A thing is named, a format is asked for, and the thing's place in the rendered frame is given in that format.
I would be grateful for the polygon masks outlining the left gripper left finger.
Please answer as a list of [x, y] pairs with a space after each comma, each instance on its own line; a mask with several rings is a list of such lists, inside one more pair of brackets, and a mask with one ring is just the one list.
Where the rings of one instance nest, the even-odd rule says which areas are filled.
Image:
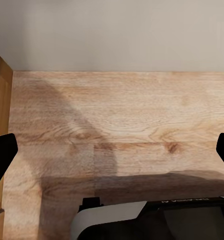
[[0, 136], [0, 181], [17, 152], [17, 140], [13, 133]]

